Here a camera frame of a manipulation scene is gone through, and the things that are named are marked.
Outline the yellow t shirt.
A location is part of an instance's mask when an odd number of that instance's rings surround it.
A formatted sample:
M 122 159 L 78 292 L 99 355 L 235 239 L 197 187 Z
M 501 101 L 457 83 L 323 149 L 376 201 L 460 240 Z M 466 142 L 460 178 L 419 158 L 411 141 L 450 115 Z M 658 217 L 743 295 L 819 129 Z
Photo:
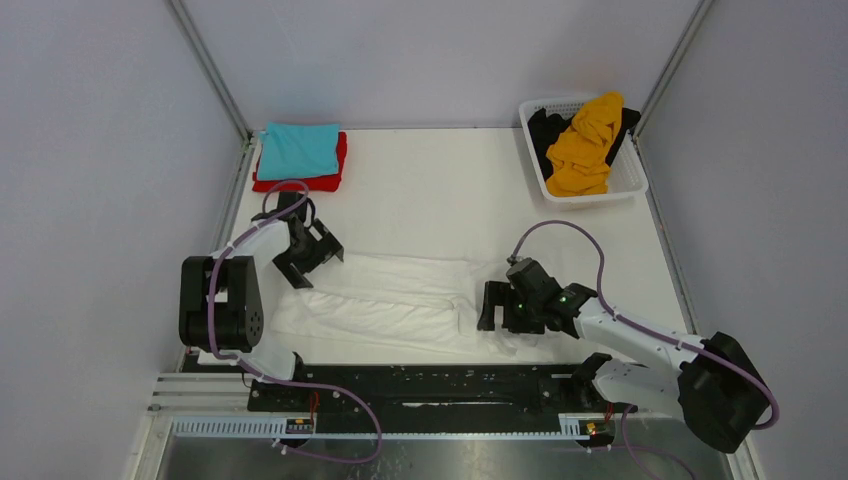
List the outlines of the yellow t shirt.
M 571 125 L 559 135 L 546 157 L 553 167 L 546 180 L 554 197 L 600 195 L 608 192 L 611 167 L 606 157 L 622 130 L 623 96 L 605 93 L 585 103 Z

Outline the metal frame post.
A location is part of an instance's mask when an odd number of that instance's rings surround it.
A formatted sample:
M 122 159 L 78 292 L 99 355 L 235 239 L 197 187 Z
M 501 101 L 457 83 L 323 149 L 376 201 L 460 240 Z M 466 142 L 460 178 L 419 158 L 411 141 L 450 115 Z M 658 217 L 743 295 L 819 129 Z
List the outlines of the metal frame post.
M 634 127 L 632 133 L 634 139 L 638 139 L 648 126 L 653 112 L 671 84 L 680 65 L 683 63 L 683 60 L 685 59 L 691 45 L 696 39 L 715 3 L 715 0 L 699 0 L 697 2 L 692 15 L 688 19 L 685 28 L 672 49 L 667 62 L 661 70 L 657 81 L 641 109 L 641 119 Z
M 177 27 L 187 42 L 188 48 L 198 62 L 201 72 L 209 82 L 227 118 L 234 127 L 236 134 L 242 142 L 249 142 L 252 138 L 251 129 L 209 52 L 187 4 L 182 0 L 165 0 L 164 4 L 174 17 Z

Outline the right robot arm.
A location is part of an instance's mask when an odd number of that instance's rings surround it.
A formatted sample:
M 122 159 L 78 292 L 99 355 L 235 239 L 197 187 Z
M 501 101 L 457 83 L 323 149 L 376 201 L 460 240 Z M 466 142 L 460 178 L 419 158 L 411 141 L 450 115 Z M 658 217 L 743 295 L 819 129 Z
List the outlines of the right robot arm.
M 577 405 L 589 412 L 609 402 L 659 412 L 723 453 L 736 452 L 771 407 L 762 376 L 735 338 L 629 319 L 592 288 L 560 285 L 532 258 L 512 264 L 505 280 L 485 282 L 477 328 L 497 326 L 514 334 L 562 333 L 625 355 L 621 361 L 594 353 L 579 366 Z

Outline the white plastic basket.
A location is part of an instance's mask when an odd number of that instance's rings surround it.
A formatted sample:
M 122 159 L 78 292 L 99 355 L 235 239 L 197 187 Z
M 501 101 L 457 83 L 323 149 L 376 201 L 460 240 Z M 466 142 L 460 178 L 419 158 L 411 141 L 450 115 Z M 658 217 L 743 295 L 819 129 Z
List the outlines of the white plastic basket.
M 638 153 L 636 152 L 632 135 L 625 131 L 622 145 L 619 147 L 607 179 L 608 191 L 605 194 L 557 197 L 552 195 L 546 186 L 540 160 L 532 141 L 529 120 L 533 114 L 545 109 L 548 114 L 560 114 L 568 117 L 577 113 L 580 108 L 595 97 L 594 94 L 579 92 L 571 95 L 527 100 L 518 107 L 520 126 L 529 152 L 529 163 L 535 173 L 543 199 L 555 209 L 566 211 L 584 208 L 620 204 L 630 201 L 647 192 L 649 182 Z

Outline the left metal frame post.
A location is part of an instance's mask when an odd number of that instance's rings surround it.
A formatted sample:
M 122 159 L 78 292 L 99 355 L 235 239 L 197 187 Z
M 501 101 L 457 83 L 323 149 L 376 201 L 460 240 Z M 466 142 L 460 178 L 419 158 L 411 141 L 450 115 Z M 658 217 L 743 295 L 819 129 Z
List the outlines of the left metal frame post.
M 187 42 L 188 48 L 198 62 L 201 72 L 209 82 L 227 118 L 234 127 L 236 134 L 242 142 L 249 142 L 252 138 L 251 129 L 209 52 L 187 4 L 182 0 L 165 0 L 164 4 L 174 17 L 177 27 Z

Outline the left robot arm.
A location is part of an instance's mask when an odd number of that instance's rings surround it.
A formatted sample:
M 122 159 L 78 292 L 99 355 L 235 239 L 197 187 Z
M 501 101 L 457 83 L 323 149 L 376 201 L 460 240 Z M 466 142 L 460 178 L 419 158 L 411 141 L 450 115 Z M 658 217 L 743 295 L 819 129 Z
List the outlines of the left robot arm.
M 344 248 L 316 216 L 311 199 L 283 192 L 277 206 L 255 215 L 248 230 L 225 247 L 190 256 L 181 266 L 181 342 L 230 365 L 245 367 L 266 383 L 288 411 L 309 401 L 310 385 L 299 376 L 301 356 L 267 332 L 286 288 L 312 288 L 308 279 Z

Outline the folded red t shirt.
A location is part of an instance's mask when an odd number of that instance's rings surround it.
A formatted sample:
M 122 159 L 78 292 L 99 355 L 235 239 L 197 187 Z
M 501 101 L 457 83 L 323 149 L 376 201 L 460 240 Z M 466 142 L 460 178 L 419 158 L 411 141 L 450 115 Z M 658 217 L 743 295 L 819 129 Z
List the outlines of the folded red t shirt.
M 276 181 L 263 181 L 258 178 L 259 167 L 261 166 L 262 158 L 265 153 L 270 152 L 270 148 L 265 146 L 264 142 L 258 142 L 258 146 L 261 146 L 261 152 L 259 153 L 259 157 L 256 160 L 256 165 L 254 167 L 254 171 L 252 173 L 252 186 L 251 190 L 257 193 L 268 193 L 271 188 L 278 183 Z M 338 161 L 338 172 L 332 175 L 323 175 L 313 178 L 305 178 L 303 182 L 307 185 L 307 187 L 311 191 L 319 191 L 319 192 L 335 192 L 338 190 L 342 179 L 343 172 L 345 167 L 345 162 L 348 154 L 348 136 L 347 133 L 341 131 L 338 134 L 337 146 L 336 146 L 336 157 Z

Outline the folded cyan t shirt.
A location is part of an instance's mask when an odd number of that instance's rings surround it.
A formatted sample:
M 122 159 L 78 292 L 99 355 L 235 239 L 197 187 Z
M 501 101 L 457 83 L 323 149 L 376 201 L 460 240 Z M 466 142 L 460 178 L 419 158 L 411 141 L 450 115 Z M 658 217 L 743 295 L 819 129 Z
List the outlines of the folded cyan t shirt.
M 311 179 L 337 174 L 336 149 L 340 125 L 268 123 L 259 132 L 262 153 L 257 169 L 260 181 Z

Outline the white t shirt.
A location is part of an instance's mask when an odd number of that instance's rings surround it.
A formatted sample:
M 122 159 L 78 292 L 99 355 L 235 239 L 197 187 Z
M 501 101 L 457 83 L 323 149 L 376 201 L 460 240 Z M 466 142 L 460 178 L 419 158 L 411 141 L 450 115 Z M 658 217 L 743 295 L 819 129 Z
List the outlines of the white t shirt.
M 276 333 L 417 351 L 553 362 L 564 340 L 476 328 L 493 262 L 350 254 L 320 266 L 311 287 L 283 288 L 269 327 Z

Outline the right metal frame post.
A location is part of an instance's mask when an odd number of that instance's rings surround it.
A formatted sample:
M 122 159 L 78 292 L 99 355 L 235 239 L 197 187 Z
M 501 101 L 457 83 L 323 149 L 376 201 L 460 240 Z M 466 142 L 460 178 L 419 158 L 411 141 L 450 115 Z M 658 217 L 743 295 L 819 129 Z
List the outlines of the right metal frame post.
M 648 126 L 653 112 L 671 84 L 680 65 L 683 63 L 683 60 L 685 59 L 691 45 L 696 39 L 715 3 L 715 0 L 699 0 L 697 2 L 692 15 L 688 19 L 685 28 L 672 49 L 667 62 L 661 70 L 657 81 L 641 109 L 641 119 L 634 127 L 632 133 L 634 139 L 638 139 Z

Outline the black t shirt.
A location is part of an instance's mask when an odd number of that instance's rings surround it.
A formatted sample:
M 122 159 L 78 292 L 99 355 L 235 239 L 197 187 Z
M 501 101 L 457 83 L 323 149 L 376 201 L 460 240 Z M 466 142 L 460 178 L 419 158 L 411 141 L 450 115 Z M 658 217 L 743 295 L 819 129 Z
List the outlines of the black t shirt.
M 559 135 L 567 130 L 572 119 L 573 115 L 565 117 L 559 113 L 548 114 L 545 108 L 540 108 L 528 120 L 527 126 L 537 157 L 536 163 L 540 167 L 544 180 L 547 180 L 553 174 L 552 163 L 546 155 L 547 150 L 558 140 Z M 622 109 L 622 130 L 617 134 L 605 158 L 608 166 L 613 165 L 625 134 L 635 127 L 640 119 L 640 111 L 629 108 Z

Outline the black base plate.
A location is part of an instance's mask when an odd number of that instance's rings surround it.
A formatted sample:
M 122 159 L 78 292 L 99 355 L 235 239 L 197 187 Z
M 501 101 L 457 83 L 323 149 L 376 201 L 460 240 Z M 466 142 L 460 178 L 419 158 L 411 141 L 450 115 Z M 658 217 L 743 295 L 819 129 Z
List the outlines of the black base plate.
M 250 412 L 303 413 L 321 434 L 553 434 L 562 414 L 612 421 L 622 403 L 574 364 L 305 365 L 302 387 L 255 381 Z

